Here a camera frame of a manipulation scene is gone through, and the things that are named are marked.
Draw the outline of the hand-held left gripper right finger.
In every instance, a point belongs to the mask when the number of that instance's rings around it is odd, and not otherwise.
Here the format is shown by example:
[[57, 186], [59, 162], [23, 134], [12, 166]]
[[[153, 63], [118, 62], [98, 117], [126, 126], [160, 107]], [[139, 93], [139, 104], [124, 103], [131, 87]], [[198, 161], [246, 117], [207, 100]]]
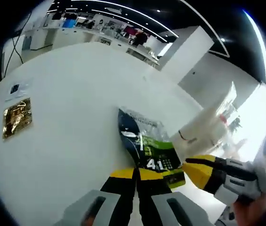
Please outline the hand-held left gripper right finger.
[[137, 191], [145, 226], [211, 226], [204, 209], [181, 192], [172, 192], [162, 175], [138, 169]]

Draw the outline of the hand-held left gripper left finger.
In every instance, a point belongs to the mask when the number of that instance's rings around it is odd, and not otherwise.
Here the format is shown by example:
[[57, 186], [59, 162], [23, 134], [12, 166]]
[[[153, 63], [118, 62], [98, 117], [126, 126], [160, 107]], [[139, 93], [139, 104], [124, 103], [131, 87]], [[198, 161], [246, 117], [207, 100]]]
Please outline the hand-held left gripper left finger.
[[69, 205], [56, 226], [126, 226], [133, 210], [137, 169], [116, 170], [100, 190]]

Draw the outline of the person's right hand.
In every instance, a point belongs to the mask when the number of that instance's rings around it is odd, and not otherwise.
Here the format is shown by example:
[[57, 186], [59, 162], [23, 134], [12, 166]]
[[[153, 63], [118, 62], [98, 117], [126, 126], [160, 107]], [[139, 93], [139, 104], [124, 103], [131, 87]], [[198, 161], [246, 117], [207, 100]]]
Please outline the person's right hand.
[[236, 201], [233, 210], [238, 226], [254, 226], [266, 212], [266, 194], [249, 204]]

